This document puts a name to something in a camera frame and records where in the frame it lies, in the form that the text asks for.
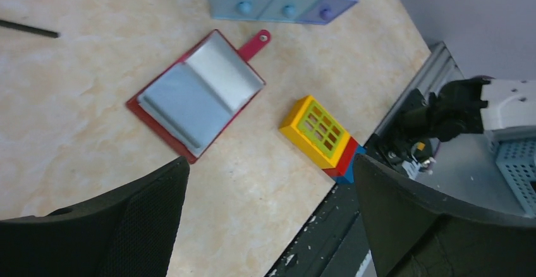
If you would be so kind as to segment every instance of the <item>yellow toy block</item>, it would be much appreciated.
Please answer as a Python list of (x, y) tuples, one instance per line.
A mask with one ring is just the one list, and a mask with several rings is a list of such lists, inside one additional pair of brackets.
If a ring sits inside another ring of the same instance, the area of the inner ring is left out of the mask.
[(350, 134), (313, 96), (300, 99), (279, 126), (319, 168), (335, 168), (343, 155)]

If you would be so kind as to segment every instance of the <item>white robot part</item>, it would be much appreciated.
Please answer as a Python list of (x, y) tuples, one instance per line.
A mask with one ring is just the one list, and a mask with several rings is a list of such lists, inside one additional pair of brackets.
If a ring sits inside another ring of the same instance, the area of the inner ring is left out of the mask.
[(484, 130), (536, 126), (536, 81), (491, 80), (482, 86)]

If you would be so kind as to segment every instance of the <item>drawer knob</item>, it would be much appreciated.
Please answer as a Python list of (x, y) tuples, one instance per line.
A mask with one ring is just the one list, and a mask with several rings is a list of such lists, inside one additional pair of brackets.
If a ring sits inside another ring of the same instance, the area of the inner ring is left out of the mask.
[(249, 15), (252, 12), (253, 6), (251, 2), (243, 1), (238, 3), (236, 8), (241, 15)]
[(333, 11), (331, 11), (331, 8), (324, 8), (320, 11), (320, 18), (324, 21), (329, 21), (333, 19)]
[(294, 5), (287, 5), (283, 8), (283, 15), (287, 18), (292, 18), (296, 15), (296, 8)]

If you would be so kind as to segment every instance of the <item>black stick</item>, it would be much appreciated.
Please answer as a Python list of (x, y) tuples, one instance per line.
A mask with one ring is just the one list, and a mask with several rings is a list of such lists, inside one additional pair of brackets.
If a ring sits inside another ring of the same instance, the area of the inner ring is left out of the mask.
[(59, 37), (58, 32), (52, 32), (50, 30), (44, 30), (41, 28), (26, 26), (26, 25), (4, 21), (4, 20), (0, 20), (0, 27), (11, 28), (15, 30), (20, 30), (22, 32), (29, 32), (31, 34), (36, 34), (36, 35), (43, 35), (45, 37), (54, 38), (54, 39)]

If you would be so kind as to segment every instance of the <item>beige tabletop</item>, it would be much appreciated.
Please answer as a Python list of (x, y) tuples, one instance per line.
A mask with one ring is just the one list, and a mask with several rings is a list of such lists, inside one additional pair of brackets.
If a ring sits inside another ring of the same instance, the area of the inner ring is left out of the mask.
[(365, 142), (429, 54), (399, 0), (328, 26), (210, 19), (207, 0), (0, 0), (0, 219), (42, 216), (174, 159), (125, 101), (218, 28), (267, 86), (192, 166), (168, 276), (262, 276), (333, 181), (277, 130), (314, 95)]

